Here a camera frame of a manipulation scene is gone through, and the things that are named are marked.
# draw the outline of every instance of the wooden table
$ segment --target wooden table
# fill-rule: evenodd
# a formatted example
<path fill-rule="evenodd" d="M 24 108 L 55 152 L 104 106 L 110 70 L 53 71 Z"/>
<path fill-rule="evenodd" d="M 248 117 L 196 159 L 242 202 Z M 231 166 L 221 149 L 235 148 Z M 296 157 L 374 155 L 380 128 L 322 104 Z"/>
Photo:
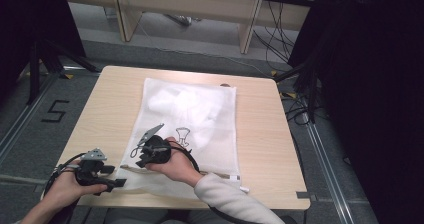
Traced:
<path fill-rule="evenodd" d="M 58 163 L 99 147 L 118 167 L 140 110 L 145 78 L 237 87 L 237 149 L 242 186 L 271 209 L 305 210 L 309 199 L 275 82 L 271 79 L 108 66 L 103 69 Z M 200 201 L 122 191 L 88 195 L 80 205 L 207 208 Z"/>

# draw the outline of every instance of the metal rail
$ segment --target metal rail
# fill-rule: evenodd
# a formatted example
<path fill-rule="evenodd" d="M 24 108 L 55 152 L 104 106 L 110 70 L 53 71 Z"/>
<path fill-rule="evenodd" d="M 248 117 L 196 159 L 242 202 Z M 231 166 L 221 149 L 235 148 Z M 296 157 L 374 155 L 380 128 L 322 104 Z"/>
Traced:
<path fill-rule="evenodd" d="M 307 121 L 308 115 L 304 113 L 303 118 Z M 333 198 L 337 213 L 339 214 L 340 222 L 341 224 L 353 224 L 355 222 L 352 218 L 352 212 L 350 211 L 349 204 L 347 203 L 339 182 L 337 181 L 315 123 L 309 122 L 307 124 L 307 128 L 309 137 L 311 138 L 315 152 L 318 156 L 318 162 L 323 170 L 325 181 L 329 188 L 331 197 Z"/>
<path fill-rule="evenodd" d="M 24 110 L 21 112 L 19 117 L 13 123 L 12 127 L 8 130 L 6 135 L 0 142 L 0 165 L 6 158 L 9 151 L 15 145 L 16 141 L 21 136 L 23 130 L 28 125 L 32 116 L 38 109 L 41 101 L 44 99 L 45 94 L 53 83 L 59 78 L 59 73 L 52 73 L 47 76 L 43 84 L 40 87 L 39 95 L 29 105 L 26 105 Z"/>

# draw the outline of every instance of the black tripod stand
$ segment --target black tripod stand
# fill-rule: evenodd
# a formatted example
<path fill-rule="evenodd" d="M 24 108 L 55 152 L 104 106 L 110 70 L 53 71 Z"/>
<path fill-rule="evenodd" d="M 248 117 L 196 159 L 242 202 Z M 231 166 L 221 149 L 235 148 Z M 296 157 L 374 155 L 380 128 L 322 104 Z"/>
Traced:
<path fill-rule="evenodd" d="M 309 89 L 309 99 L 307 103 L 307 114 L 309 121 L 315 123 L 314 118 L 314 107 L 317 97 L 317 82 L 318 82 L 318 70 L 325 61 L 328 61 L 331 57 L 337 40 L 344 30 L 344 27 L 349 22 L 352 15 L 353 2 L 352 0 L 341 0 L 337 6 L 334 7 L 334 10 L 324 10 L 320 6 L 311 7 L 308 17 L 313 14 L 312 18 L 307 18 L 305 21 L 304 28 L 314 28 L 314 23 L 318 21 L 320 12 L 334 11 L 334 15 L 328 24 L 324 27 L 324 30 L 317 41 L 317 44 L 312 48 L 312 51 L 308 55 L 305 61 L 296 65 L 290 71 L 283 73 L 274 78 L 275 82 L 280 82 L 284 79 L 292 77 L 296 74 L 299 74 L 294 88 L 296 92 L 305 92 Z M 302 43 L 296 43 L 295 48 L 303 48 Z"/>
<path fill-rule="evenodd" d="M 28 104 L 31 104 L 35 100 L 40 90 L 40 59 L 43 61 L 49 73 L 58 73 L 59 75 L 63 74 L 64 68 L 59 60 L 59 54 L 65 55 L 75 63 L 79 64 L 81 67 L 84 67 L 91 72 L 100 72 L 97 67 L 93 66 L 81 57 L 74 55 L 59 44 L 49 40 L 35 41 L 31 46 L 30 52 L 31 85 Z"/>

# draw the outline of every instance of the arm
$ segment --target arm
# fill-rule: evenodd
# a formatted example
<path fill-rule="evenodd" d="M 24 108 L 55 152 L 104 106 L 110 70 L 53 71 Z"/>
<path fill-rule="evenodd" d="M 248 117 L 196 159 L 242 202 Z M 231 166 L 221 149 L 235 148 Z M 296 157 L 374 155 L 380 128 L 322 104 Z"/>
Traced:
<path fill-rule="evenodd" d="M 80 186 L 73 172 L 63 172 L 44 198 L 24 217 L 21 224 L 48 223 L 62 208 L 71 205 L 81 196 L 106 189 L 106 185 Z"/>
<path fill-rule="evenodd" d="M 177 145 L 173 137 L 167 140 L 171 145 Z M 179 151 L 172 150 L 171 159 L 167 163 L 147 164 L 146 168 L 194 187 L 194 192 L 200 200 L 230 217 L 254 223 L 284 223 L 269 208 L 241 190 L 226 184 L 217 175 L 202 176 Z"/>

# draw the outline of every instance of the cable on floor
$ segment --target cable on floor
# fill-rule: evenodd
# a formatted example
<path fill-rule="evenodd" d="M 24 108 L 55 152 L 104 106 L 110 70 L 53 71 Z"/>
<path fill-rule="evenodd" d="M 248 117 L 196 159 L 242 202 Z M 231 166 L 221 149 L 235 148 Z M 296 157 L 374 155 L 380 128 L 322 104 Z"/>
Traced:
<path fill-rule="evenodd" d="M 265 30 L 266 30 L 266 32 L 270 35 L 269 41 L 265 41 L 264 38 L 260 37 L 255 30 L 253 31 L 253 33 L 258 38 L 258 40 L 266 47 L 265 60 L 266 60 L 266 63 L 268 64 L 268 66 L 270 68 L 274 69 L 274 70 L 286 72 L 287 70 L 281 70 L 281 69 L 275 68 L 275 67 L 273 67 L 271 65 L 271 63 L 268 61 L 268 51 L 272 51 L 284 63 L 287 63 L 288 60 L 289 60 L 289 58 L 290 58 L 290 55 L 291 55 L 291 52 L 290 52 L 289 49 L 290 48 L 293 48 L 294 42 L 291 41 L 287 37 L 287 35 L 285 34 L 284 30 L 282 29 L 282 11 L 283 11 L 283 5 L 282 4 L 279 5 L 279 15 L 278 15 L 278 18 L 276 18 L 276 15 L 274 14 L 274 11 L 273 11 L 273 9 L 271 7 L 271 2 L 268 2 L 268 6 L 269 6 L 269 9 L 271 11 L 271 14 L 272 14 L 272 17 L 273 17 L 273 20 L 274 20 L 274 24 L 275 24 L 275 28 L 274 28 L 273 33 L 271 33 L 268 30 L 267 27 L 264 27 Z M 276 35 L 275 35 L 277 31 L 279 33 L 280 38 L 276 37 Z M 276 47 L 274 47 L 274 46 L 271 45 L 271 42 L 272 42 L 273 39 L 275 39 L 275 40 L 277 40 L 277 41 L 279 41 L 279 42 L 282 43 L 282 45 L 283 45 L 282 47 L 283 47 L 283 51 L 284 52 L 279 51 Z"/>
<path fill-rule="evenodd" d="M 309 124 L 310 123 L 310 120 L 309 120 L 309 117 L 308 117 L 308 119 L 306 121 L 302 121 L 301 122 L 301 121 L 298 120 L 298 117 L 299 116 L 301 116 L 302 114 L 308 112 L 308 108 L 300 101 L 301 98 L 306 98 L 306 96 L 300 96 L 299 98 L 292 98 L 292 97 L 287 98 L 286 97 L 286 98 L 282 98 L 281 101 L 293 101 L 293 104 L 290 106 L 289 110 L 285 112 L 287 121 L 289 122 L 289 121 L 292 121 L 293 120 L 297 125 L 304 126 L 304 125 Z M 324 106 L 316 106 L 316 107 L 314 107 L 314 109 L 313 109 L 314 115 L 317 116 L 317 117 L 320 117 L 320 118 L 322 118 L 324 120 L 330 120 L 328 117 L 318 115 L 315 112 L 317 109 L 321 109 L 321 108 L 324 108 Z"/>
<path fill-rule="evenodd" d="M 143 31 L 143 33 L 147 36 L 147 38 L 149 38 L 149 41 L 152 43 L 152 46 L 153 46 L 155 49 L 159 50 L 159 51 L 163 51 L 163 52 L 174 52 L 174 53 L 183 54 L 183 55 L 202 55 L 202 56 L 207 56 L 207 57 L 223 58 L 223 59 L 226 59 L 226 60 L 229 60 L 229 61 L 232 61 L 232 62 L 238 63 L 238 64 L 243 65 L 243 66 L 247 66 L 247 67 L 254 68 L 254 69 L 256 69 L 259 73 L 261 73 L 262 75 L 264 75 L 265 77 L 273 78 L 273 76 L 268 75 L 268 74 L 265 74 L 265 73 L 264 73 L 264 72 L 262 72 L 259 68 L 255 67 L 255 66 L 253 66 L 253 65 L 250 65 L 250 64 L 247 64 L 247 63 L 243 63 L 243 62 L 240 62 L 240 61 L 234 60 L 234 59 L 229 58 L 229 57 L 220 56 L 220 55 L 213 55 L 213 54 L 207 54 L 207 53 L 195 53 L 195 52 L 187 52 L 187 51 L 176 51 L 176 50 L 170 50 L 170 49 L 165 49 L 165 48 L 157 47 L 157 46 L 154 44 L 153 39 L 150 37 L 150 35 L 149 35 L 149 34 L 147 34 L 147 32 L 144 30 L 144 28 L 143 28 L 141 25 L 140 25 L 139 27 L 141 28 L 141 30 Z"/>

